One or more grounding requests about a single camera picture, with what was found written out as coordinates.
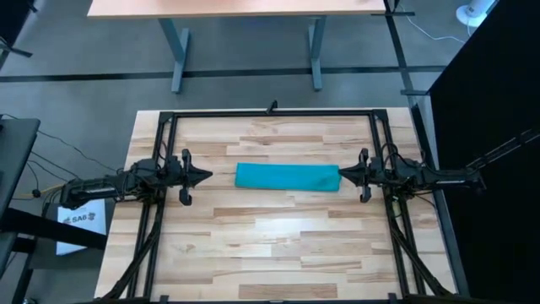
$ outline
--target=floor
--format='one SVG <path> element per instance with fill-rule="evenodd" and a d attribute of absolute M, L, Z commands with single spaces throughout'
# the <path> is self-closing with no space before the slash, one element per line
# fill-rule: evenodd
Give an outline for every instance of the floor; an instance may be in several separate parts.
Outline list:
<path fill-rule="evenodd" d="M 12 76 L 91 73 L 170 72 L 173 58 L 155 20 L 87 19 L 91 0 L 39 0 L 16 47 L 33 52 L 32 58 L 10 55 L 0 69 L 0 112 L 41 119 L 40 129 L 63 138 L 108 166 L 123 166 L 137 110 L 266 107 L 278 100 L 281 107 L 407 106 L 400 73 L 324 74 L 321 92 L 314 92 L 311 76 L 238 76 L 185 79 L 182 93 L 170 93 L 170 79 L 94 81 L 34 81 Z M 468 38 L 467 28 L 456 21 L 455 10 L 467 0 L 434 3 L 403 0 L 411 20 L 434 36 Z M 309 17 L 221 18 L 176 20 L 177 28 L 192 31 L 186 70 L 253 68 L 308 68 Z M 396 17 L 407 65 L 447 65 L 462 43 L 434 41 Z M 397 57 L 385 18 L 336 16 L 327 21 L 323 67 L 396 66 Z M 411 73 L 413 88 L 426 90 L 438 73 Z M 107 170 L 87 161 L 59 142 L 38 137 L 35 151 L 82 177 Z M 57 184 L 37 169 L 40 187 Z M 17 193 L 35 187 L 24 172 Z M 18 208 L 37 213 L 40 202 L 18 202 Z M 88 301 L 94 294 L 99 267 L 54 269 L 44 263 L 35 271 L 28 296 L 39 303 Z M 15 256 L 0 280 L 0 294 L 11 296 L 24 255 Z"/>

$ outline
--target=teal cloth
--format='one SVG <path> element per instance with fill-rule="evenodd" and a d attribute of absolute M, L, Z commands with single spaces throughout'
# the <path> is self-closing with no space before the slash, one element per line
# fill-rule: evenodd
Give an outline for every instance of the teal cloth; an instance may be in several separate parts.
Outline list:
<path fill-rule="evenodd" d="M 341 176 L 338 165 L 269 165 L 238 163 L 237 187 L 338 191 Z"/>

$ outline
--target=wooden table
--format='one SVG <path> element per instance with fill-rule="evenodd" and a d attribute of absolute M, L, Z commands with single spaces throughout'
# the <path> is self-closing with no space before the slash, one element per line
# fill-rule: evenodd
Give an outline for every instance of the wooden table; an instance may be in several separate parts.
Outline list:
<path fill-rule="evenodd" d="M 418 160 L 408 109 L 387 112 L 400 153 Z M 126 167 L 151 157 L 158 117 L 158 111 L 137 114 Z M 196 167 L 213 171 L 213 176 L 192 190 L 191 207 L 179 203 L 178 187 L 167 193 L 154 300 L 160 295 L 169 295 L 171 301 L 399 295 L 379 188 L 362 204 L 359 189 L 345 179 L 337 193 L 234 185 L 238 162 L 355 165 L 362 148 L 373 151 L 367 117 L 182 118 L 175 154 L 184 148 L 192 152 Z M 442 285 L 454 291 L 434 208 L 420 199 L 408 206 L 419 256 Z M 141 208 L 138 203 L 116 206 L 96 296 L 103 296 L 131 262 Z M 145 267 L 139 273 L 139 295 Z M 406 267 L 414 290 L 410 263 Z"/>
<path fill-rule="evenodd" d="M 383 0 L 93 0 L 88 16 L 158 19 L 175 57 L 172 91 L 180 93 L 189 29 L 182 29 L 178 36 L 172 18 L 317 15 L 319 18 L 310 26 L 308 33 L 313 86 L 315 90 L 320 90 L 320 54 L 326 15 L 377 14 L 385 10 Z"/>

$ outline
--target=white paper sign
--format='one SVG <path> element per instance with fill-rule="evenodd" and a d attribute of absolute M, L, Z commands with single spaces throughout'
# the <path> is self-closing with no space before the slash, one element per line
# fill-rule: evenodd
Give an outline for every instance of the white paper sign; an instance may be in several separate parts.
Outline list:
<path fill-rule="evenodd" d="M 76 210 L 59 207 L 57 220 L 59 223 L 72 225 L 104 235 L 105 200 L 91 200 Z M 71 252 L 83 250 L 85 248 L 86 247 L 84 246 L 57 242 L 57 255 L 65 255 Z"/>

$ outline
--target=grey metal desk leg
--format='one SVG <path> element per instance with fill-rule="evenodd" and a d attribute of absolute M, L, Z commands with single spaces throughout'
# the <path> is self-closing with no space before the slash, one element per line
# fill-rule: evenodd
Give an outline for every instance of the grey metal desk leg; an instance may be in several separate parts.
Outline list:
<path fill-rule="evenodd" d="M 189 41 L 189 29 L 182 29 L 180 37 L 176 32 L 175 24 L 172 19 L 159 19 L 159 25 L 165 33 L 165 38 L 169 42 L 170 50 L 175 57 L 175 72 L 172 76 L 173 93 L 180 93 L 182 85 L 182 74 L 186 66 L 187 42 Z"/>
<path fill-rule="evenodd" d="M 310 25 L 311 74 L 313 77 L 313 88 L 317 91 L 322 89 L 321 45 L 326 22 L 327 16 L 320 16 L 315 20 L 315 25 Z"/>

